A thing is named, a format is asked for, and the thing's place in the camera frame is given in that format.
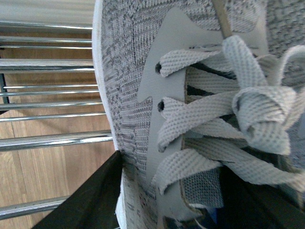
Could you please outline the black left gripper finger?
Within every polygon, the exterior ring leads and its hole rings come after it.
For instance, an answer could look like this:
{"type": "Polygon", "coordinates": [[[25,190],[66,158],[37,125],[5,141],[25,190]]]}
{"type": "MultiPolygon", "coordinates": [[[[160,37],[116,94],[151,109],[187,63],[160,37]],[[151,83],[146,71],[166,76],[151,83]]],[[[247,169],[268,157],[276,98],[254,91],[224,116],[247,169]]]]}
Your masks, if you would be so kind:
{"type": "Polygon", "coordinates": [[[114,154],[35,229],[116,229],[122,154],[114,154]]]}

